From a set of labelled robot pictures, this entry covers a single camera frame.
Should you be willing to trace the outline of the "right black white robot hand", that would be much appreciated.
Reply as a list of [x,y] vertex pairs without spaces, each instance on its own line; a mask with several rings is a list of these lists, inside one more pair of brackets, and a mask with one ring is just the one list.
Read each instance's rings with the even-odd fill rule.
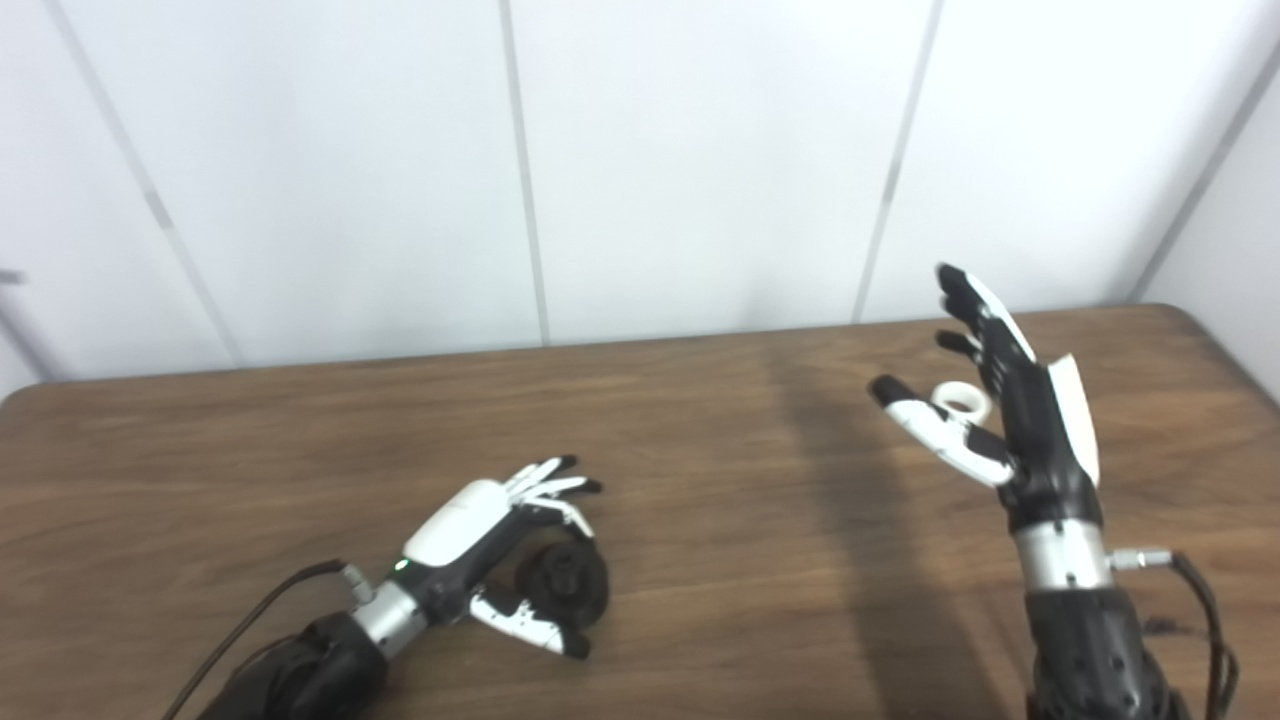
[[941,263],[936,277],[943,310],[966,332],[938,331],[934,340],[975,366],[1004,433],[960,418],[893,375],[877,377],[870,396],[937,457],[996,489],[1010,533],[1056,521],[1103,528],[1098,443],[1074,356],[1039,360],[1009,309],[972,273]]

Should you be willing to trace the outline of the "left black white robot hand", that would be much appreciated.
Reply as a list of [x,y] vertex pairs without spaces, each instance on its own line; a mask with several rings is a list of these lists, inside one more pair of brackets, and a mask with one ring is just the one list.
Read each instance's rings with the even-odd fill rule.
[[[471,618],[552,653],[590,655],[584,632],[605,614],[609,571],[593,527],[568,497],[599,495],[603,486],[568,475],[575,464],[572,455],[556,456],[507,480],[474,480],[406,541],[390,579],[429,625]],[[489,580],[530,536],[547,529],[567,537],[525,559],[515,588]]]

